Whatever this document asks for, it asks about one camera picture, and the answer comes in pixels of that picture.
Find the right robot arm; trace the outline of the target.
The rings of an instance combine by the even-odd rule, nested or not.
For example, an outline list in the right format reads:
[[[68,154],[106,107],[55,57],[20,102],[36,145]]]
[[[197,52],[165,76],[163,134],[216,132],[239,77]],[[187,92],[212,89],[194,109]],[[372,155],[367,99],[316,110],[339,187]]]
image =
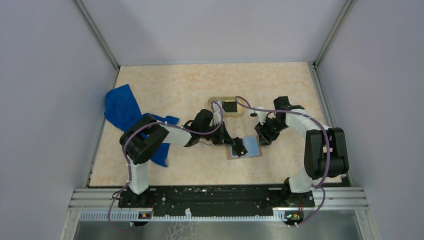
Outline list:
[[[345,133],[339,127],[320,123],[307,114],[303,106],[290,104],[287,96],[276,98],[273,104],[273,117],[260,106],[251,110],[250,115],[258,118],[254,129],[261,146],[270,145],[287,128],[296,130],[305,140],[304,167],[285,180],[288,188],[281,193],[284,204],[295,206],[301,200],[301,193],[308,192],[313,186],[321,186],[325,178],[335,178],[348,172]]]

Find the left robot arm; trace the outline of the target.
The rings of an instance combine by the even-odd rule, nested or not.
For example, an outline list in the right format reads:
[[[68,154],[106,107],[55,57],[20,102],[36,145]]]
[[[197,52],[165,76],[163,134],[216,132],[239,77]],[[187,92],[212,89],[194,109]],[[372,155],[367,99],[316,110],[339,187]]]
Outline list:
[[[229,135],[220,110],[201,109],[193,120],[183,126],[159,121],[153,115],[147,114],[127,130],[119,142],[127,161],[126,187],[131,191],[131,202],[138,207],[149,203],[148,162],[162,144],[191,147],[200,139],[210,141],[215,146],[230,146],[238,157],[248,153],[241,138],[232,138]]]

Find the beige oval tray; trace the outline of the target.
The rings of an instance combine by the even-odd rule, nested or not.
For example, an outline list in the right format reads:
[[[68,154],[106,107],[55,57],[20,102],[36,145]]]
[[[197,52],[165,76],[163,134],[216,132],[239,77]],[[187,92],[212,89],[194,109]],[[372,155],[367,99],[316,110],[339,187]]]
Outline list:
[[[213,112],[213,108],[215,105],[220,105],[222,107],[223,102],[236,102],[235,96],[212,96],[207,100],[207,107],[208,110]],[[229,113],[224,111],[224,117],[230,118],[230,117],[241,117],[244,114],[245,109],[237,103],[237,112],[236,113]]]

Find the tan leather card holder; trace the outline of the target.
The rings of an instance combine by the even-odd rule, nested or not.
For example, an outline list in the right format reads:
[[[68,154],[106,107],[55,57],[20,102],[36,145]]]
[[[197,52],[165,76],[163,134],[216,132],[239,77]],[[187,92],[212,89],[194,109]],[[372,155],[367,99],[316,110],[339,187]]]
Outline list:
[[[228,160],[236,160],[236,159],[243,159],[243,158],[257,158],[263,155],[262,148],[259,143],[259,138],[257,136],[246,136],[242,138],[242,140],[248,153],[243,157],[228,157],[227,148],[226,148],[226,155]]]

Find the black card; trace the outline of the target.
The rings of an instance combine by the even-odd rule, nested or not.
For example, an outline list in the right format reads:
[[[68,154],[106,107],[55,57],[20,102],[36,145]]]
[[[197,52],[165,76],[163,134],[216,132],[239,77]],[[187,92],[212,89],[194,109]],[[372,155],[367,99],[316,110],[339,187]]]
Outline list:
[[[238,112],[238,104],[235,101],[223,101],[222,109],[226,113],[237,113]]]
[[[243,140],[239,137],[233,138],[233,145],[231,146],[231,154],[234,157],[243,157],[248,153],[248,150],[245,148]]]

